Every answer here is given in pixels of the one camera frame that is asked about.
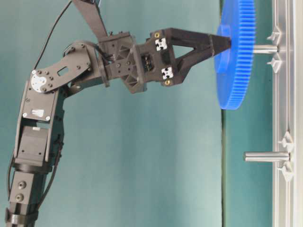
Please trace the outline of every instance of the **gear teeth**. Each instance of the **gear teeth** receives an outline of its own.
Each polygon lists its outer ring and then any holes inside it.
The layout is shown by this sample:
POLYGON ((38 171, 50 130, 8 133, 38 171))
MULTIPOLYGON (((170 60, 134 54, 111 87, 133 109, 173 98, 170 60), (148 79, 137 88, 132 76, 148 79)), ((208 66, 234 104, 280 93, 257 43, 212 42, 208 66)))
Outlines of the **gear teeth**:
POLYGON ((236 60, 234 84, 227 109, 241 105, 250 81, 253 63, 253 49, 256 35, 254 0, 238 0, 239 3, 239 47, 236 60))

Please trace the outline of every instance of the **cable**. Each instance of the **cable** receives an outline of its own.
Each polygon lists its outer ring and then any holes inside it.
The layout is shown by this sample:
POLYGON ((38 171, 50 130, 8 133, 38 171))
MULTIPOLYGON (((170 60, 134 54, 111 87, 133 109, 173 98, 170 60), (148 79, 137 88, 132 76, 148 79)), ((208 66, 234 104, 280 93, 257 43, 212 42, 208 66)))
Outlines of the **cable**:
POLYGON ((57 23, 59 22, 60 18, 61 18, 62 15, 65 13, 65 11, 67 10, 67 8, 70 6, 71 3, 72 3, 72 0, 70 0, 70 1, 67 3, 67 5, 63 8, 62 12, 61 12, 60 15, 57 17, 57 19, 55 20, 53 26, 51 27, 51 30, 50 30, 50 32, 48 33, 47 38, 46 38, 46 41, 45 41, 45 43, 44 43, 44 45, 43 45, 43 48, 42 48, 42 50, 41 50, 41 52, 40 52, 39 58, 38 58, 38 60, 37 60, 36 63, 35 63, 34 70, 37 68, 37 66, 38 66, 38 64, 39 64, 39 62, 40 62, 40 60, 41 60, 41 58, 42 58, 42 56, 43 56, 43 54, 44 54, 44 52, 45 52, 45 49, 46 49, 46 47, 47 47, 47 45, 48 45, 48 42, 49 42, 49 40, 50 40, 50 38, 51 38, 51 36, 52 36, 52 33, 53 33, 53 31, 54 31, 54 29, 55 29, 57 23))
POLYGON ((41 207, 44 199, 46 198, 46 196, 47 196, 47 194, 48 194, 48 192, 49 192, 49 190, 50 190, 50 188, 53 184, 53 180, 56 176, 57 167, 58 167, 58 164, 59 164, 59 161, 60 161, 60 158, 61 158, 61 151, 62 151, 62 144, 59 144, 58 154, 57 154, 56 161, 55 161, 55 164, 54 164, 54 167, 53 167, 53 173, 52 173, 51 179, 49 180, 49 183, 46 187, 46 190, 44 191, 44 193, 41 197, 41 200, 37 205, 37 210, 39 210, 39 208, 41 207))
POLYGON ((10 158, 10 162, 9 162, 9 167, 8 167, 8 173, 7 173, 7 191, 8 191, 8 198, 10 196, 10 191, 11 191, 11 187, 10 187, 10 172, 11 172, 11 167, 13 164, 13 158, 14 158, 14 150, 13 149, 13 153, 11 154, 11 158, 10 158))

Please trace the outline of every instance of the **blue gear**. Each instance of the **blue gear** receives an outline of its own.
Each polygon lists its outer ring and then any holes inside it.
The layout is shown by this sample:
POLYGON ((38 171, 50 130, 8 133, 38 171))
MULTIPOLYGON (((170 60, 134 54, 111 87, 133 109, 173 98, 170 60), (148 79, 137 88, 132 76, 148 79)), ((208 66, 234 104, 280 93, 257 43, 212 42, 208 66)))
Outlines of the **blue gear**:
POLYGON ((235 110, 250 81, 256 35, 254 0, 225 0, 217 34, 232 40, 231 49, 214 60, 218 99, 222 109, 235 110))

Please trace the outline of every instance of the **metal bracket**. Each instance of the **metal bracket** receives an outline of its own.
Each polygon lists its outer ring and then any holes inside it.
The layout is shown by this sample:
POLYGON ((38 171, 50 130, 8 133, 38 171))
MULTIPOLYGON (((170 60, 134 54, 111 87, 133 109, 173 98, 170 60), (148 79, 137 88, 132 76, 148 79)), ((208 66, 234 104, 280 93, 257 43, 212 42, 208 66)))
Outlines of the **metal bracket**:
POLYGON ((281 36, 282 36, 282 33, 281 33, 279 27, 275 26, 273 33, 271 34, 271 36, 269 36, 267 38, 267 40, 271 40, 273 42, 273 44, 279 45, 281 36))
POLYGON ((285 133, 283 139, 278 143, 282 144, 282 146, 286 148, 288 153, 291 153, 294 149, 294 140, 288 131, 285 133))
POLYGON ((30 215, 17 215, 10 213, 9 209, 5 210, 5 223, 13 225, 29 225, 38 219, 38 211, 30 215))
POLYGON ((277 53, 273 57, 273 59, 267 63, 267 65, 271 65, 273 67, 274 73, 277 74, 279 72, 279 70, 281 69, 281 65, 282 65, 282 61, 281 61, 279 54, 277 53))
POLYGON ((87 47, 83 43, 74 43, 66 56, 51 67, 34 70, 31 86, 38 93, 53 91, 80 76, 91 66, 87 47))
POLYGON ((284 162, 283 166, 278 167, 277 169, 282 172, 286 182, 290 182, 291 179, 294 177, 290 162, 284 162))

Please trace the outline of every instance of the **black bracket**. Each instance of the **black bracket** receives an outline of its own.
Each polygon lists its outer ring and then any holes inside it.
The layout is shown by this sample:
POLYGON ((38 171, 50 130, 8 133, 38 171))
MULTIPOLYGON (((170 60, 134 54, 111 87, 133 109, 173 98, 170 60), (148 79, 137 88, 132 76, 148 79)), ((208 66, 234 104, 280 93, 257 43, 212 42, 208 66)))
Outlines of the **black bracket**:
POLYGON ((90 3, 90 4, 94 4, 95 3, 95 0, 81 0, 81 1, 84 1, 84 2, 87 2, 87 3, 90 3))

